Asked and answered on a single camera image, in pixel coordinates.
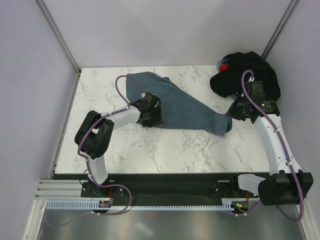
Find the grey-blue t shirt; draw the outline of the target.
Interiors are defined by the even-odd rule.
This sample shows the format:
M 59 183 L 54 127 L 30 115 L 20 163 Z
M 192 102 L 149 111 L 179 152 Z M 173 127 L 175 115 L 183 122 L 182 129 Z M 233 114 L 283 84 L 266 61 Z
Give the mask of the grey-blue t shirt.
M 154 94 L 161 101 L 161 129 L 204 130 L 224 136 L 232 129 L 232 118 L 217 113 L 176 86 L 168 77 L 153 72 L 130 73 L 126 97 L 130 102 L 141 98 L 141 91 Z

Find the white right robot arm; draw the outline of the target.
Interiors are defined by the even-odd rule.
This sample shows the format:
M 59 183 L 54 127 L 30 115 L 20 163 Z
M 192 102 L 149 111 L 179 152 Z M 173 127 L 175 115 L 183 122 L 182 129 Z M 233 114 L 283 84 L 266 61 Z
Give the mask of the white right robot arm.
M 314 179 L 303 172 L 283 133 L 277 103 L 266 100 L 261 81 L 245 81 L 244 93 L 230 106 L 227 114 L 236 120 L 249 119 L 259 133 L 268 159 L 269 176 L 254 173 L 240 174 L 229 184 L 235 197 L 246 191 L 259 196 L 265 206 L 299 205 L 305 199 Z

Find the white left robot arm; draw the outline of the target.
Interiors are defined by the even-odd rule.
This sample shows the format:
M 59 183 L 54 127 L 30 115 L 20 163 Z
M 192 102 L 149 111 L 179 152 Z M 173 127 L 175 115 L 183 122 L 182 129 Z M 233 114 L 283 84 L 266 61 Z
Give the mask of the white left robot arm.
M 141 99 L 109 113 L 91 110 L 75 135 L 77 153 L 85 158 L 89 178 L 94 182 L 92 191 L 99 197 L 106 196 L 110 191 L 110 185 L 106 182 L 108 172 L 104 155 L 109 147 L 112 133 L 135 123 L 148 128 L 163 124 L 161 100 L 157 96 L 149 92 L 143 93 Z

